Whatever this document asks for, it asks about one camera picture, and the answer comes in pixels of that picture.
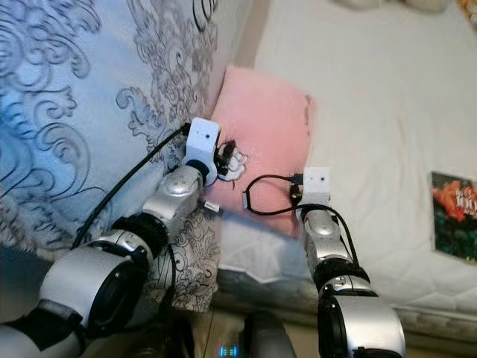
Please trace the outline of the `white quilted mattress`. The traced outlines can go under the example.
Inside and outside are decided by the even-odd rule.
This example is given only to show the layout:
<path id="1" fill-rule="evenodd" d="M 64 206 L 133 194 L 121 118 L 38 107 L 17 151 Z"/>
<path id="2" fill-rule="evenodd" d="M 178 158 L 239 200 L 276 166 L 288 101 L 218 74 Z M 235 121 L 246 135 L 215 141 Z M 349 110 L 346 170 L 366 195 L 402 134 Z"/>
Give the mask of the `white quilted mattress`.
<path id="1" fill-rule="evenodd" d="M 477 266 L 436 252 L 429 191 L 432 172 L 477 180 L 477 31 L 462 10 L 252 0 L 238 62 L 317 103 L 307 163 L 330 167 L 332 206 L 408 343 L 477 358 Z"/>

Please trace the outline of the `grey robot leg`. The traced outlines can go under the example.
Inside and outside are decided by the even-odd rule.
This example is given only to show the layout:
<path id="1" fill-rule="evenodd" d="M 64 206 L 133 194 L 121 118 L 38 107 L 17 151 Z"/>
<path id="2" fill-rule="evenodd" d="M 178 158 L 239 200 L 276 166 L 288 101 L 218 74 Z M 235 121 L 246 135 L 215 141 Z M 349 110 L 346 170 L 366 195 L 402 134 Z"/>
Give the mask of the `grey robot leg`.
<path id="1" fill-rule="evenodd" d="M 267 310 L 246 316 L 241 338 L 243 358 L 297 358 L 282 321 Z"/>

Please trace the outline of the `pink pillow with white print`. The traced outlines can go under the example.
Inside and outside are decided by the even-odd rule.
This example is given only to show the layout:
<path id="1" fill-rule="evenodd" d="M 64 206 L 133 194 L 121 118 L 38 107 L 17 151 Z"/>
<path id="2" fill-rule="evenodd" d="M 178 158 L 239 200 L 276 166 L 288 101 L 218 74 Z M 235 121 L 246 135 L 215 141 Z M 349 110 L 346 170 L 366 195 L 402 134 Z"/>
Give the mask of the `pink pillow with white print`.
<path id="1" fill-rule="evenodd" d="M 235 141 L 246 157 L 238 180 L 216 181 L 206 198 L 232 214 L 255 219 L 286 236 L 299 225 L 286 212 L 291 202 L 286 177 L 306 167 L 317 103 L 289 82 L 245 67 L 228 66 L 212 109 L 219 141 Z"/>

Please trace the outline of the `dark paperback book red cover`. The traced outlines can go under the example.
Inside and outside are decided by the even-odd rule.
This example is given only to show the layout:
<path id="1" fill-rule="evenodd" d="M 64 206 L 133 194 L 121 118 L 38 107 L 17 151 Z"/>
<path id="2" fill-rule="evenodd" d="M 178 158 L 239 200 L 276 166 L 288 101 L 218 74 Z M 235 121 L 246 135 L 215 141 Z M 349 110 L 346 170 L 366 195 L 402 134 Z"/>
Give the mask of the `dark paperback book red cover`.
<path id="1" fill-rule="evenodd" d="M 436 252 L 477 266 L 477 180 L 430 173 Z"/>

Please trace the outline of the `orange cartoon print blanket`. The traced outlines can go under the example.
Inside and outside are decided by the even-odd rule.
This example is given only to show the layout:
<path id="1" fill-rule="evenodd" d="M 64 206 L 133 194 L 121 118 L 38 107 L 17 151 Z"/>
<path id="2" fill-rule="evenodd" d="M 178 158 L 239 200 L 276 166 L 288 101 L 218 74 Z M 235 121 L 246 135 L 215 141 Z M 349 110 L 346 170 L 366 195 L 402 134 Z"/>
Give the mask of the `orange cartoon print blanket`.
<path id="1" fill-rule="evenodd" d="M 456 0 L 470 27 L 477 31 L 477 0 Z"/>

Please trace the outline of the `blue-grey swirl pattern duvet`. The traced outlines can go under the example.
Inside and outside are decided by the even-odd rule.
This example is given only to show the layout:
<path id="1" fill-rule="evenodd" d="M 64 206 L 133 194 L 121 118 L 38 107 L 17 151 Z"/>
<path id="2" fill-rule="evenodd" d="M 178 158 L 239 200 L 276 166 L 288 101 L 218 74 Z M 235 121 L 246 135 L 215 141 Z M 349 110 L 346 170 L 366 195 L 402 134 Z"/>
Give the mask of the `blue-grey swirl pattern duvet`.
<path id="1" fill-rule="evenodd" d="M 253 0 L 0 0 L 1 318 L 27 313 L 52 260 L 139 211 L 208 119 Z"/>

